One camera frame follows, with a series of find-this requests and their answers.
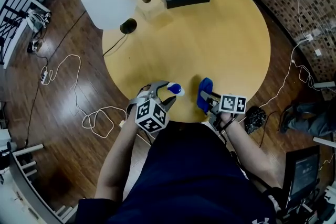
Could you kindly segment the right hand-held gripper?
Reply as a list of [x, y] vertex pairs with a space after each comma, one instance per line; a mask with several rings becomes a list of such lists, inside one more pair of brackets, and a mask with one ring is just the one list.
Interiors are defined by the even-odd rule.
[[[211, 114], [209, 118], [210, 125], [218, 132], [225, 130], [239, 114], [245, 114], [246, 112], [247, 101], [243, 96], [233, 94], [219, 95], [214, 92], [207, 93], [203, 90], [200, 95], [208, 104], [208, 112]], [[222, 112], [235, 114], [236, 118], [221, 127], [220, 114]]]

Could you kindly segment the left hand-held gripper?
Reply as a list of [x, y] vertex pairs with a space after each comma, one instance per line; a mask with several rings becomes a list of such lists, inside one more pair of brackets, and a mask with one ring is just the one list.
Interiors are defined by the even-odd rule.
[[154, 97], [150, 97], [150, 93], [158, 92], [168, 84], [168, 81], [162, 80], [151, 83], [148, 90], [141, 89], [136, 98], [128, 104], [128, 115], [135, 107], [135, 123], [148, 134], [157, 133], [167, 127], [169, 122], [167, 112], [176, 101], [176, 96], [169, 97], [160, 104]]

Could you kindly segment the person's right hand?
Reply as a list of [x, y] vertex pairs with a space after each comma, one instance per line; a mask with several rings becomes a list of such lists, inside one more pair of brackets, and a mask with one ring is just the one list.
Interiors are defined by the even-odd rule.
[[232, 121], [233, 119], [236, 118], [235, 114], [232, 113], [227, 113], [227, 112], [222, 112], [221, 113], [221, 127], [225, 126], [228, 122]]

